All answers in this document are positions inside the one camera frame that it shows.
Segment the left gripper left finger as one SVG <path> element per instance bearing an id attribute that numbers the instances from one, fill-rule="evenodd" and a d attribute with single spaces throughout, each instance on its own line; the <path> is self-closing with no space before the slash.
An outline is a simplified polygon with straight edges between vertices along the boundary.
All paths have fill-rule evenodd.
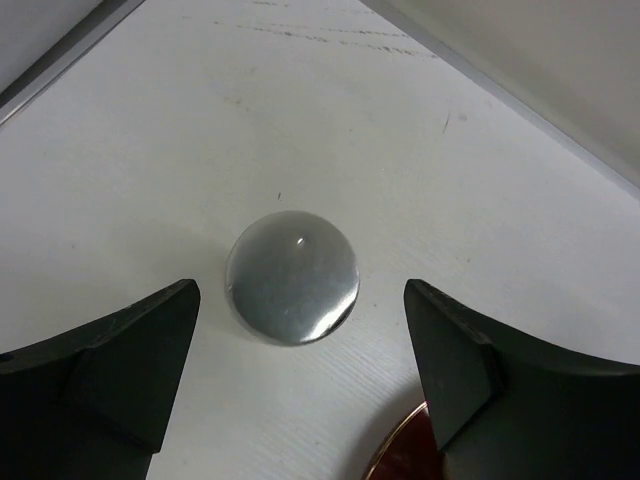
<path id="1" fill-rule="evenodd" d="M 4 479 L 144 479 L 200 306 L 192 279 L 1 356 Z"/>

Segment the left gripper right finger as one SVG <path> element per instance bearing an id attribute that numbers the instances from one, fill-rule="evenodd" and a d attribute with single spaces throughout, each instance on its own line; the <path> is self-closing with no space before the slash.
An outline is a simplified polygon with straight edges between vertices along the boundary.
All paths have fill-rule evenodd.
<path id="1" fill-rule="evenodd" d="M 404 306 L 451 478 L 638 477 L 637 366 L 533 337 L 422 280 Z"/>

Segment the grey dome cap shaker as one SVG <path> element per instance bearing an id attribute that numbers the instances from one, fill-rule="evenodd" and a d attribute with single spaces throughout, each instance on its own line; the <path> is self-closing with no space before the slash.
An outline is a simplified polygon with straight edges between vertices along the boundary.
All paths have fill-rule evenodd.
<path id="1" fill-rule="evenodd" d="M 281 211 L 249 225 L 230 250 L 227 299 L 247 329 L 286 346 L 316 342 L 352 312 L 360 290 L 355 251 L 325 218 Z"/>

